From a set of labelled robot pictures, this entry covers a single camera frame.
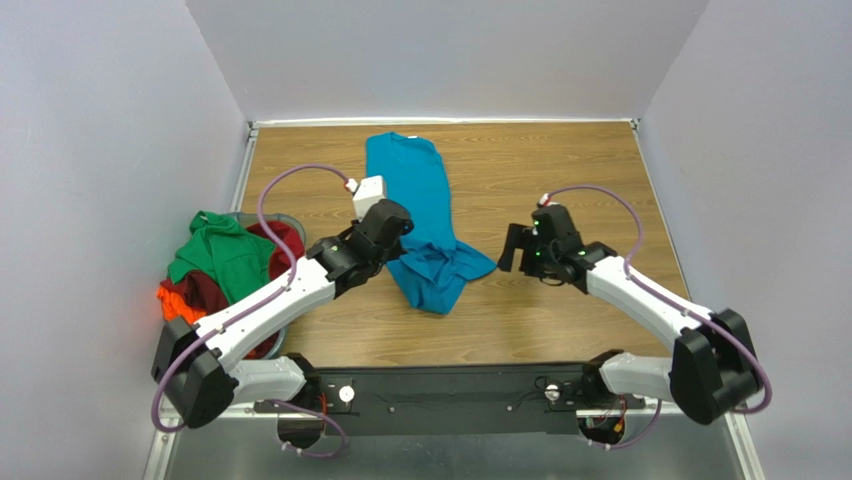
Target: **green shirt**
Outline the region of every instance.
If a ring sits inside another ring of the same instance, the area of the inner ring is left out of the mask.
[[[269,283],[269,257],[275,251],[269,240],[213,212],[198,212],[189,231],[192,238],[169,264],[169,278],[175,285],[190,270],[201,270],[219,284],[233,305]]]

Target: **white wall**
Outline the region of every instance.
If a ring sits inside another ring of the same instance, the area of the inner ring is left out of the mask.
[[[849,478],[852,3],[712,0],[640,124],[690,291],[776,389],[768,478]]]
[[[707,0],[188,0],[249,120],[641,115]]]
[[[2,2],[0,477],[141,477],[157,282],[245,135],[182,2]]]

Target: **gray basket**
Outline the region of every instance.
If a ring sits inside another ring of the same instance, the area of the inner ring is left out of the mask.
[[[231,212],[228,213],[227,216],[232,217],[237,220],[237,223],[240,224],[241,227],[246,228],[257,223],[257,214],[255,213],[244,213],[244,212]],[[305,228],[299,223],[295,218],[284,215],[282,213],[265,213],[263,214],[263,218],[266,219],[267,222],[284,222],[287,225],[295,228],[297,232],[299,232],[299,238],[302,239],[302,244],[305,244],[307,237],[305,236]],[[287,333],[290,331],[290,326],[282,328],[278,332],[278,338],[275,340],[275,345],[272,346],[272,349],[269,350],[263,359],[271,360],[273,358],[277,358],[281,353],[281,347],[284,346],[284,340],[287,338]]]

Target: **blue cloth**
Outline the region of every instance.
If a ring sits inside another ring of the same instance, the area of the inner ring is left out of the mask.
[[[367,139],[367,176],[381,175],[387,196],[411,213],[414,230],[402,237],[408,253],[387,268],[414,308],[447,314],[467,282],[496,264],[456,240],[450,186],[441,155],[429,140],[396,133]]]

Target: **wooden tabletop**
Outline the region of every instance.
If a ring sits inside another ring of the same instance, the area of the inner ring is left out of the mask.
[[[579,183],[611,188],[636,207],[645,244],[634,265],[685,295],[669,237],[626,122],[265,128],[260,130],[243,211],[281,171],[321,162],[360,179],[364,142],[395,131],[431,140],[444,159],[456,236],[495,261],[509,223],[529,224],[546,191]],[[622,206],[595,192],[557,196],[586,242],[626,254],[636,228]],[[308,244],[345,229],[352,202],[333,175],[299,172],[273,189],[264,210],[302,222]],[[315,366],[446,365],[587,360],[621,348],[666,355],[615,307],[571,286],[548,287],[519,272],[471,282],[446,316],[415,310],[387,270],[294,322],[285,351]]]

